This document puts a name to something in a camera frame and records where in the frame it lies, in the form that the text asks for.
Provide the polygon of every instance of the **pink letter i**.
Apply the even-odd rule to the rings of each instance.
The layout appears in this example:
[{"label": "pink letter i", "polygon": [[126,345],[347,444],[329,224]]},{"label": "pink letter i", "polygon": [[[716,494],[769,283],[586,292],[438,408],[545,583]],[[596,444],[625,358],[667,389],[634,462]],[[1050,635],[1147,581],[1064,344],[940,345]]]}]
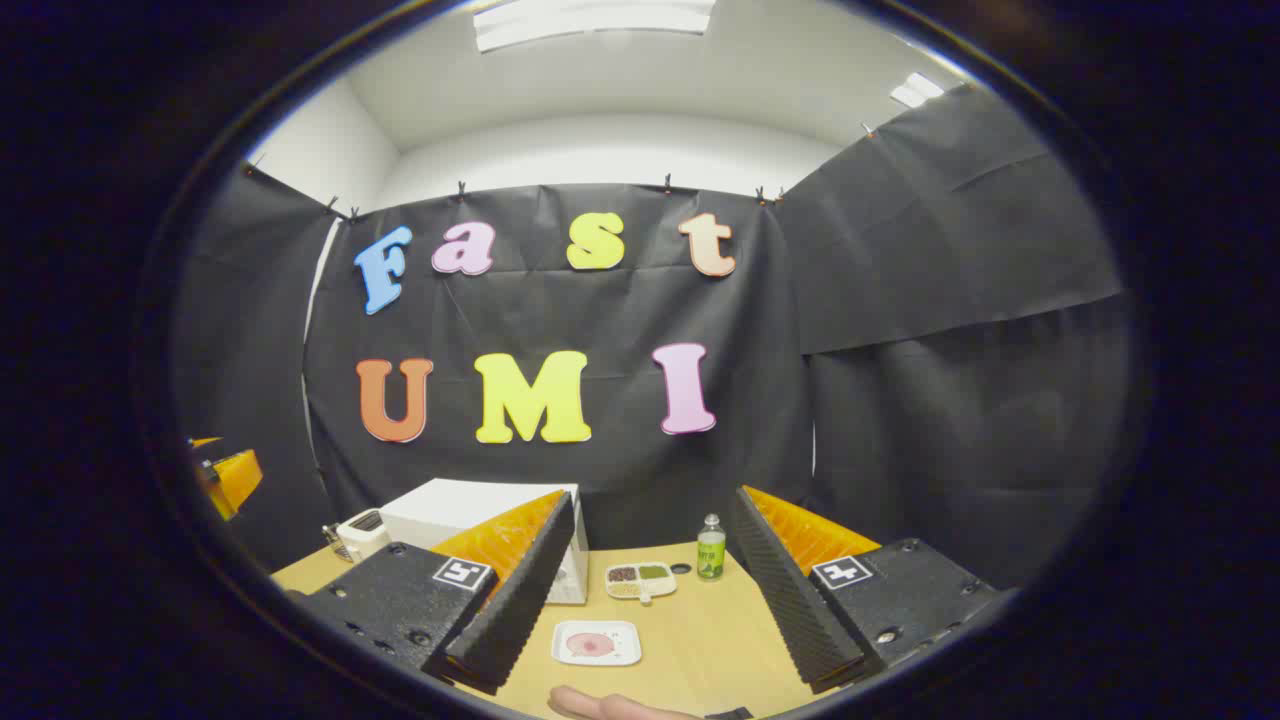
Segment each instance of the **pink letter i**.
[{"label": "pink letter i", "polygon": [[698,377],[698,361],[707,348],[696,342],[664,345],[653,351],[654,363],[662,365],[667,379],[667,419],[662,432],[704,433],[716,427],[716,415],[703,406],[703,382]]}]

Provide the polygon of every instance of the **bottle label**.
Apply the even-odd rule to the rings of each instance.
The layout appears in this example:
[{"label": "bottle label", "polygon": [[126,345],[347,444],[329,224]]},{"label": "bottle label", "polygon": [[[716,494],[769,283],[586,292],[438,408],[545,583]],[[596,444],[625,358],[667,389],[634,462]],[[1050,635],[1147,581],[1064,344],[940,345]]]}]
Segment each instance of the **bottle label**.
[{"label": "bottle label", "polygon": [[698,543],[698,575],[707,579],[719,578],[724,573],[724,543]]}]

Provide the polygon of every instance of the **human hand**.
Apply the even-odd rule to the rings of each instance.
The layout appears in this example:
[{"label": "human hand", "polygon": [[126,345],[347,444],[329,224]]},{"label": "human hand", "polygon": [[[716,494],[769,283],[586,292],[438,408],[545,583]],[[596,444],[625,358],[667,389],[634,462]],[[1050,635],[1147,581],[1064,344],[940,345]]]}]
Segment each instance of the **human hand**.
[{"label": "human hand", "polygon": [[552,688],[547,705],[566,717],[579,720],[701,720],[696,715],[640,705],[620,694],[591,697],[567,685]]}]

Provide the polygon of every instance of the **wooden table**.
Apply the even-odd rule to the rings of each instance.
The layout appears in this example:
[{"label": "wooden table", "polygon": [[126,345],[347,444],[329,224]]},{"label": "wooden table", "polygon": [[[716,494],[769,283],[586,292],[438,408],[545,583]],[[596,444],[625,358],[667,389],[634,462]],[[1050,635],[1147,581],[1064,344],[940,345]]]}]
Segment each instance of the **wooden table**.
[{"label": "wooden table", "polygon": [[[458,687],[512,710],[553,720],[564,720],[547,706],[548,692],[561,684],[594,696],[620,693],[698,716],[746,707],[751,715],[764,717],[820,697],[800,682],[759,587],[728,553],[721,579],[705,582],[694,573],[677,575],[678,589],[653,598],[648,607],[635,600],[613,600],[604,592],[607,566],[643,561],[692,565],[696,544],[593,550],[586,605],[543,609],[511,679],[497,697]],[[287,589],[311,593],[348,569],[349,562],[324,548],[271,577]],[[591,667],[552,659],[552,630],[563,620],[634,623],[640,634],[640,662]]]}]

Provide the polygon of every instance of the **plastic bottle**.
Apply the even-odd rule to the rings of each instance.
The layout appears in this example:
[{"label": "plastic bottle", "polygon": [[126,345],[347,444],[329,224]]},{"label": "plastic bottle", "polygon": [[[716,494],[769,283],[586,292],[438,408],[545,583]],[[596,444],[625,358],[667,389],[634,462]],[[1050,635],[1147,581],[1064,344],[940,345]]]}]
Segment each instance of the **plastic bottle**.
[{"label": "plastic bottle", "polygon": [[724,529],[719,516],[712,512],[698,532],[698,577],[717,580],[724,574]]}]

